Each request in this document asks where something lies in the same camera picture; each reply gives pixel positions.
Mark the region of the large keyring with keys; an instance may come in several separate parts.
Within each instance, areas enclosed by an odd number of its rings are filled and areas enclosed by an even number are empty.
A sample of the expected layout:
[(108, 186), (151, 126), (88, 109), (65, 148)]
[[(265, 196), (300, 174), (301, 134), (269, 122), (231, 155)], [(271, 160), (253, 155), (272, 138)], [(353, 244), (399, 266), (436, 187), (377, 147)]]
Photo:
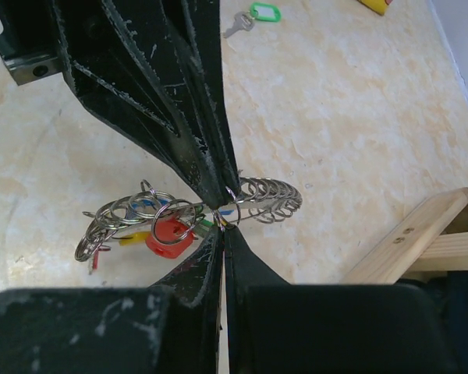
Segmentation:
[(144, 243), (155, 254), (174, 259), (213, 226), (225, 230), (249, 219), (276, 224), (292, 217), (303, 205), (296, 187), (270, 178), (242, 177), (240, 191), (229, 189), (229, 201), (218, 209), (158, 191), (146, 180), (140, 188), (138, 193), (86, 214), (91, 223), (74, 257), (80, 263), (87, 262), (90, 272), (98, 268), (100, 253), (110, 251), (112, 242), (121, 246)]

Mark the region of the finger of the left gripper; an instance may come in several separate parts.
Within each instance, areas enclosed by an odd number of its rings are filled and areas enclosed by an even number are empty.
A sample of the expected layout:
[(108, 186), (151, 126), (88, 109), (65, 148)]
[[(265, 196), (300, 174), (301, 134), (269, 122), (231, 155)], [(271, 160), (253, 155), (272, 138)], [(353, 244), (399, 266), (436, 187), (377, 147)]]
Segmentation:
[(200, 180), (207, 203), (227, 203), (239, 191), (239, 174), (225, 110), (219, 1), (161, 1), (206, 149), (200, 164), (207, 168)]

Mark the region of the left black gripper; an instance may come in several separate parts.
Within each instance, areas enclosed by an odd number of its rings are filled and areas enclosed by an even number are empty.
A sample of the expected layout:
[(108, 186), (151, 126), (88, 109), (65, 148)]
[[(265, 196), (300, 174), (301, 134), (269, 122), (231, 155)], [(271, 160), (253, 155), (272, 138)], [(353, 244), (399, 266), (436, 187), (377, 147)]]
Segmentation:
[(0, 57), (19, 86), (62, 71), (87, 111), (200, 196), (200, 116), (160, 2), (0, 0)]

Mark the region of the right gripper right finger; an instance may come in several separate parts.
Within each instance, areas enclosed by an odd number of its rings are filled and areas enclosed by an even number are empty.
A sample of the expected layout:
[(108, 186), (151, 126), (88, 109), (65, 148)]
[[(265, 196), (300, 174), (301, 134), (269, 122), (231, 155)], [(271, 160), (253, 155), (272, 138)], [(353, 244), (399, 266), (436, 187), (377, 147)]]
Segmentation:
[(457, 373), (426, 294), (409, 284), (290, 284), (224, 234), (232, 373)]

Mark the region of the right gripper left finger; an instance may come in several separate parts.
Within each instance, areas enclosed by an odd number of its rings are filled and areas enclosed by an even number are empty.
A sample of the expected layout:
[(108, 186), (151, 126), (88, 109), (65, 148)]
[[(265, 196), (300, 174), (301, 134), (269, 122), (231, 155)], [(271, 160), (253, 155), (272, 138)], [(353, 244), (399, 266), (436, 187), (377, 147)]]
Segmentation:
[(216, 373), (222, 244), (147, 288), (0, 292), (0, 373)]

